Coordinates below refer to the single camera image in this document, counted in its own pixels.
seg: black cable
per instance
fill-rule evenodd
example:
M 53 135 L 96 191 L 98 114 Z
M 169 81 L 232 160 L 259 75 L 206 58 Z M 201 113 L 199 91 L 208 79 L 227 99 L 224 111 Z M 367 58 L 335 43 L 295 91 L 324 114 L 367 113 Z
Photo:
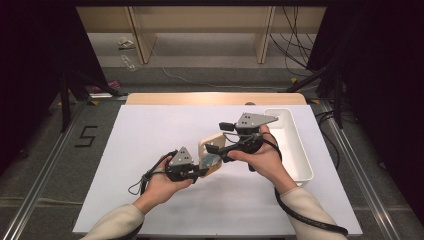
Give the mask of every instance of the black cable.
M 299 64 L 300 66 L 306 68 L 306 65 L 301 63 L 299 60 L 297 60 L 295 57 L 293 57 L 290 53 L 288 53 L 286 50 L 284 50 L 278 43 L 277 41 L 274 39 L 274 37 L 270 34 L 269 35 L 271 37 L 271 40 L 275 43 L 275 46 L 277 46 L 277 48 L 288 58 L 290 58 L 291 60 L 293 60 L 294 62 L 296 62 L 297 64 Z
M 293 25 L 291 24 L 291 21 L 290 21 L 288 15 L 287 15 L 287 12 L 286 12 L 286 9 L 284 8 L 284 6 L 283 6 L 283 12 L 284 12 L 284 15 L 286 16 L 288 23 L 289 23 L 290 29 L 292 30 L 292 35 L 290 36 L 290 42 L 289 43 L 291 43 L 291 40 L 292 40 L 293 35 L 294 35 L 296 40 L 297 40 L 298 46 L 299 46 L 300 55 L 302 56 L 305 64 L 307 64 L 308 62 L 305 60 L 305 57 L 303 56 L 303 53 L 302 53 L 302 50 L 301 50 L 301 47 L 300 47 L 300 46 L 302 46 L 302 48 L 303 48 L 303 45 L 302 45 L 301 41 L 299 40 L 299 36 L 297 34 L 297 16 L 298 16 L 298 13 L 299 13 L 299 7 L 298 6 L 294 7 L 294 14 L 293 14 L 294 15 L 294 24 Z
M 275 46 L 277 46 L 277 48 L 284 54 L 284 63 L 286 65 L 286 69 L 293 75 L 296 76 L 300 76 L 300 77 L 309 77 L 308 75 L 303 75 L 303 74 L 299 74 L 299 73 L 295 73 L 293 71 L 290 70 L 290 68 L 287 65 L 287 57 L 290 58 L 292 61 L 294 61 L 295 63 L 299 64 L 300 66 L 302 66 L 303 68 L 306 69 L 306 65 L 304 65 L 303 63 L 299 62 L 296 58 L 294 58 L 291 54 L 289 54 L 288 52 L 286 52 L 286 50 L 284 50 L 278 43 L 277 41 L 275 41 L 274 37 L 272 37 L 272 35 L 269 35 L 272 39 L 272 41 L 274 42 Z
M 159 161 L 157 161 L 157 163 L 155 163 L 155 165 L 149 170 L 147 171 L 145 174 L 143 174 L 143 176 L 141 176 L 140 181 L 138 181 L 136 184 L 132 185 L 131 187 L 128 188 L 128 192 L 131 193 L 132 195 L 138 195 L 138 194 L 143 194 L 144 191 L 146 190 L 146 186 L 147 186 L 147 182 L 150 181 L 150 179 L 152 178 L 152 176 L 154 174 L 158 174 L 158 173 L 162 173 L 162 172 L 156 172 L 154 173 L 153 171 L 155 171 L 155 169 L 159 166 L 159 164 L 165 160 L 167 157 L 169 156 L 175 156 L 175 154 L 177 154 L 177 150 L 172 151 L 167 153 L 165 156 L 161 157 L 159 159 Z M 138 184 L 140 184 L 140 187 L 138 189 L 138 191 L 136 193 L 132 192 L 131 189 L 135 186 L 137 186 Z
M 269 133 L 269 132 L 264 132 L 263 134 L 269 134 L 269 135 L 271 135 L 273 138 L 274 138 L 274 140 L 275 140 L 275 142 L 276 142 L 276 144 L 274 144 L 274 143 L 272 143 L 272 142 L 270 142 L 270 141 L 268 141 L 268 140 L 266 140 L 266 139 L 262 139 L 266 144 L 268 144 L 268 145 L 270 145 L 272 148 L 274 148 L 274 150 L 276 150 L 277 151 L 277 153 L 278 153 L 278 155 L 280 156 L 280 159 L 281 159 L 281 161 L 283 160 L 283 158 L 282 158 L 282 155 L 281 155 L 281 151 L 280 151 L 280 149 L 278 148 L 278 142 L 276 141 L 276 139 L 275 139 L 275 137 L 271 134 L 271 133 Z M 275 198 L 277 199 L 277 202 L 278 202 L 278 204 L 280 205 L 280 207 L 288 214 L 288 215 L 290 215 L 291 217 L 293 217 L 294 219 L 296 219 L 296 220 L 298 220 L 298 221 L 300 221 L 300 222 L 303 222 L 303 223 L 305 223 L 305 224 L 308 224 L 308 225 L 310 225 L 310 226 L 313 226 L 313 227 L 316 227 L 316 228 L 320 228 L 320 229 L 323 229 L 323 230 L 326 230 L 326 231 L 330 231 L 330 232 L 336 232 L 336 233 L 340 233 L 340 234 L 343 234 L 344 236 L 347 236 L 347 234 L 348 234 L 348 231 L 347 231 L 347 229 L 346 228 L 343 228 L 343 227 L 340 227 L 340 226 L 337 226 L 337 225 L 333 225 L 333 224 L 328 224 L 328 223 L 324 223 L 324 222 L 320 222 L 320 221 L 316 221 L 316 220 L 313 220 L 313 219 L 311 219 L 311 218 L 308 218 L 308 217 L 305 217 L 305 216 L 303 216 L 303 215 L 300 215 L 299 213 L 297 213 L 297 212 L 295 212 L 295 211 L 293 211 L 291 208 L 289 208 L 287 205 L 285 205 L 284 203 L 283 203 L 283 201 L 281 201 L 281 198 L 280 198 L 280 193 L 277 191 L 277 189 L 276 188 L 274 188 L 274 193 L 275 193 Z
M 297 44 L 291 43 L 291 42 L 290 42 L 289 40 L 287 40 L 287 38 L 285 38 L 285 37 L 283 36 L 283 34 L 281 34 L 281 33 L 280 33 L 280 36 L 281 36 L 281 38 L 282 38 L 284 41 L 286 41 L 286 42 L 290 43 L 291 45 L 293 45 L 293 46 L 295 46 L 295 47 L 301 47 L 301 48 L 303 48 L 303 49 L 305 49 L 305 50 L 312 51 L 312 49 L 310 49 L 310 48 L 307 48 L 307 47 L 304 47 L 304 46 L 300 46 L 300 45 L 297 45 Z
M 321 128 L 321 124 L 323 123 L 323 122 L 325 122 L 325 121 L 327 121 L 328 119 L 331 119 L 331 118 L 333 118 L 334 116 L 333 116 L 333 113 L 334 113 L 334 111 L 328 111 L 328 112 L 323 112 L 323 113 L 320 113 L 320 114 L 317 114 L 317 115 L 315 115 L 315 117 L 318 117 L 318 116 L 321 116 L 321 115 L 323 115 L 322 117 L 321 117 L 321 119 L 319 120 L 319 122 L 318 122 L 318 128 L 319 128 L 319 130 L 320 130 L 320 132 L 321 132 L 321 134 L 328 140 L 328 142 L 331 144 L 331 146 L 333 146 L 333 148 L 334 148 L 334 150 L 336 151 L 336 163 L 335 163 L 335 168 L 336 168 L 336 170 L 338 170 L 339 169 L 339 166 L 340 166 L 340 153 L 339 153 L 339 150 L 337 149 L 337 146 L 336 146 L 336 144 L 334 144 L 333 143 L 333 141 L 331 141 L 331 139 L 330 139 L 330 137 L 322 130 L 322 128 Z
M 336 233 L 340 233 L 343 234 L 344 236 L 347 236 L 347 234 L 349 233 L 347 231 L 346 228 L 344 227 L 340 227 L 337 225 L 333 225 L 333 224 L 328 224 L 328 223 L 324 223 L 324 222 L 320 222 L 320 221 L 316 221 L 313 219 L 310 219 L 308 217 L 305 217 L 303 215 L 298 214 L 297 212 L 293 211 L 292 209 L 290 209 L 287 205 L 285 205 L 283 203 L 283 201 L 281 201 L 280 198 L 280 193 L 277 191 L 276 188 L 274 188 L 274 193 L 275 193 L 275 198 L 277 198 L 277 202 L 280 205 L 280 207 L 291 217 L 293 217 L 294 219 L 303 222 L 305 224 L 308 224 L 310 226 L 316 227 L 316 228 L 320 228 L 329 232 L 336 232 Z
M 312 41 L 311 37 L 309 36 L 309 34 L 306 34 L 306 36 L 309 38 L 309 41 L 311 41 L 312 45 L 314 45 L 314 41 Z

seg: aluminum rail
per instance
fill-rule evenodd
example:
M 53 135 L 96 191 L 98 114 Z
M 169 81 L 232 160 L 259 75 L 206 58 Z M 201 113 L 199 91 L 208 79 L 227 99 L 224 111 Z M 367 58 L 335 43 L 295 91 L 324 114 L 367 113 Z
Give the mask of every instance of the aluminum rail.
M 330 104 L 326 100 L 322 101 L 321 106 L 322 109 L 326 112 L 332 110 Z M 359 187 L 361 188 L 365 200 L 367 201 L 371 212 L 373 213 L 375 220 L 377 221 L 377 224 L 383 233 L 384 238 L 387 240 L 401 239 L 388 211 L 384 207 L 383 202 L 378 197 L 377 192 L 374 190 L 371 181 L 365 173 L 343 129 L 340 129 L 337 126 L 334 119 L 329 119 L 329 121 L 330 127 L 336 136 L 337 142 L 339 143 L 344 155 L 346 156 L 346 160 L 352 170 L 352 173 L 355 176 Z
M 31 216 L 32 211 L 35 208 L 35 205 L 37 204 L 37 201 L 41 193 L 43 192 L 45 186 L 47 185 L 47 182 L 53 170 L 55 169 L 56 163 L 59 157 L 61 156 L 63 149 L 66 146 L 68 137 L 72 133 L 73 126 L 76 120 L 78 119 L 78 116 L 82 112 L 82 109 L 84 108 L 84 106 L 85 106 L 84 102 L 79 102 L 75 106 L 74 116 L 68 128 L 66 129 L 65 132 L 62 132 L 59 138 L 57 139 L 55 146 L 50 152 L 50 155 L 47 158 L 43 168 L 41 169 L 37 179 L 32 185 L 31 190 L 28 192 L 22 205 L 20 206 L 19 210 L 16 212 L 15 216 L 13 217 L 6 231 L 6 234 L 3 237 L 3 240 L 19 239 L 20 235 L 22 234 L 25 228 L 26 223 L 28 222 Z

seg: sleeve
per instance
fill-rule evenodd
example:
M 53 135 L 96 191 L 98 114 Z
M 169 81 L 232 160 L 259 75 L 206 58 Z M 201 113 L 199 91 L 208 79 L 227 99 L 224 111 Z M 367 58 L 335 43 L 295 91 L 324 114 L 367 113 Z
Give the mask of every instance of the sleeve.
M 135 236 L 144 221 L 144 214 L 132 204 L 123 205 L 103 216 L 83 240 L 121 239 Z
M 319 204 L 318 200 L 310 194 L 308 191 L 301 187 L 294 188 L 282 195 L 280 195 L 281 201 L 287 205 L 293 211 L 329 224 L 336 224 L 333 218 L 328 215 Z M 297 239 L 309 240 L 309 239 L 327 239 L 327 240 L 339 240 L 346 239 L 340 233 L 329 232 L 320 228 L 316 228 L 305 223 L 302 223 L 291 216 L 288 216 L 294 230 L 296 231 Z

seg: human hand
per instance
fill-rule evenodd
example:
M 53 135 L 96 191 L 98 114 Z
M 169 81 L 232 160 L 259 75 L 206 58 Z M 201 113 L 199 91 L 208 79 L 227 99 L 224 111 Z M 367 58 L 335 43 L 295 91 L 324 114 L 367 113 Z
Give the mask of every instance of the human hand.
M 267 125 L 262 125 L 260 131 L 262 133 L 270 132 Z M 275 139 L 269 134 L 263 134 L 263 138 L 276 144 Z M 277 151 L 267 143 L 263 143 L 262 147 L 253 154 L 233 150 L 228 153 L 228 156 L 250 164 L 260 175 L 271 181 L 280 194 L 297 187 L 296 182 L 281 163 Z
M 157 168 L 165 169 L 165 164 L 172 157 L 165 158 Z M 154 174 L 146 187 L 144 193 L 133 203 L 140 211 L 147 214 L 155 206 L 167 202 L 174 193 L 189 187 L 193 183 L 192 179 L 181 182 L 171 181 L 165 173 Z

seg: clear plastic bottle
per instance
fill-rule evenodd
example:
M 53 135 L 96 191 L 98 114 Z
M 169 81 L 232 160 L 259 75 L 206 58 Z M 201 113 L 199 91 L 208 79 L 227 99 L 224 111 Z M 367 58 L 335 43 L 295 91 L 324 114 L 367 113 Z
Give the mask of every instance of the clear plastic bottle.
M 134 72 L 137 71 L 138 68 L 134 65 L 132 60 L 127 55 L 121 55 L 122 63 L 127 68 L 128 71 Z

